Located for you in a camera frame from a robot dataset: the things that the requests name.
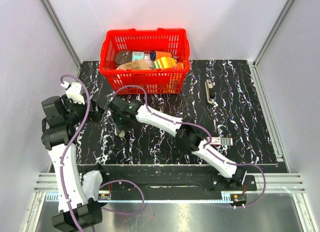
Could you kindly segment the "beige staple remover tool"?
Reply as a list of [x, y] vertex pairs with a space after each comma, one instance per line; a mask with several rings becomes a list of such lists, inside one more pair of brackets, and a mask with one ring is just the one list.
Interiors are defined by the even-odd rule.
[[213, 104], [214, 103], [214, 94], [215, 94], [215, 92], [214, 92], [214, 89], [213, 89], [213, 84], [209, 79], [207, 79], [205, 81], [205, 91], [206, 91], [208, 104]]

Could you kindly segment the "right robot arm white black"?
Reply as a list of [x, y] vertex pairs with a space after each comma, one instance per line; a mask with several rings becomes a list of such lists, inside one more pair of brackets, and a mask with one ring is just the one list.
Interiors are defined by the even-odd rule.
[[190, 118], [178, 118], [159, 112], [145, 103], [114, 97], [108, 105], [117, 131], [131, 130], [136, 122], [157, 127], [175, 138], [179, 150], [192, 153], [213, 166], [227, 180], [228, 186], [239, 190], [246, 183], [247, 171], [214, 149], [209, 132]]

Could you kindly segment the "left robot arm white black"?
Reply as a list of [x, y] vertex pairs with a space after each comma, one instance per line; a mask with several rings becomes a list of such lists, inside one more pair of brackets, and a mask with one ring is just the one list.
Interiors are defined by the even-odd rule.
[[45, 113], [41, 142], [52, 160], [58, 189], [58, 215], [52, 217], [52, 225], [61, 232], [82, 232], [102, 221], [98, 195], [109, 182], [101, 165], [79, 175], [74, 140], [87, 106], [66, 95], [50, 97], [41, 105]]

